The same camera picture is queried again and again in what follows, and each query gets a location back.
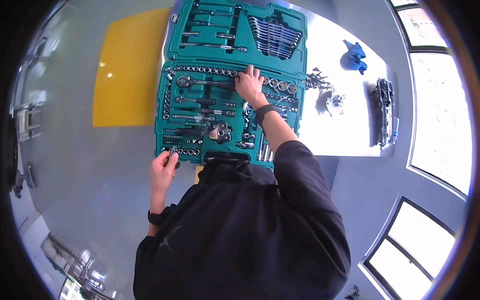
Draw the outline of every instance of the floor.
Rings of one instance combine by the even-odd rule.
[[[170,7],[174,0],[70,0],[46,31],[43,56],[26,80],[24,102],[45,100],[40,137],[21,144],[38,187],[35,207],[53,235],[79,254],[92,253],[92,270],[108,293],[133,299],[135,252],[147,233],[152,126],[92,127],[98,58],[110,23]],[[292,1],[336,22],[328,1]],[[319,157],[332,187],[338,159]],[[194,181],[195,165],[182,163],[167,194],[177,203]]]

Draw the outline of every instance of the grey wall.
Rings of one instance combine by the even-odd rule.
[[[387,3],[334,0],[334,5],[338,24],[373,49],[398,76],[396,108],[400,125],[393,158],[342,157],[332,188],[332,199],[342,214],[352,257],[350,278],[337,299],[343,299],[346,289],[353,284],[360,288],[362,299],[383,299],[357,263],[381,230],[397,195],[417,203],[455,231],[462,224],[465,202],[406,169],[412,137],[413,89],[407,52]]]

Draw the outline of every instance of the foam tool tray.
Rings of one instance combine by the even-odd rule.
[[[262,92],[298,134],[306,39],[305,16],[275,3],[185,0],[160,76],[155,154],[175,146],[180,161],[273,167],[273,152],[234,77],[249,64],[260,69]]]

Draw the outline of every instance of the blue cloth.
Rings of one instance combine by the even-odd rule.
[[[363,72],[367,69],[367,64],[361,61],[366,57],[365,52],[358,42],[355,45],[346,40],[343,40],[343,42],[347,45],[348,51],[340,58],[340,66],[345,70],[359,70],[360,74],[363,75]]]

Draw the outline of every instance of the tool case lid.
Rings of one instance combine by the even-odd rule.
[[[238,17],[219,16],[209,14],[190,15],[190,11],[205,10],[221,14],[232,14]],[[307,19],[301,12],[269,3],[266,7],[236,2],[232,0],[185,0],[173,27],[166,55],[170,60],[204,60],[221,61],[237,64],[239,69],[252,64],[256,68],[277,72],[296,80],[305,78],[307,69]],[[257,50],[252,30],[248,23],[249,17],[255,17],[262,21],[276,19],[286,28],[300,32],[301,37],[297,47],[289,59],[281,59],[275,56],[264,55]],[[189,21],[210,22],[224,26],[236,26],[236,28],[224,28],[216,26],[186,26]],[[199,36],[182,37],[183,32],[199,32]],[[234,40],[216,38],[216,33],[235,35]],[[180,48],[180,43],[203,43],[245,47],[247,52],[237,50],[225,50],[223,48],[185,46]]]

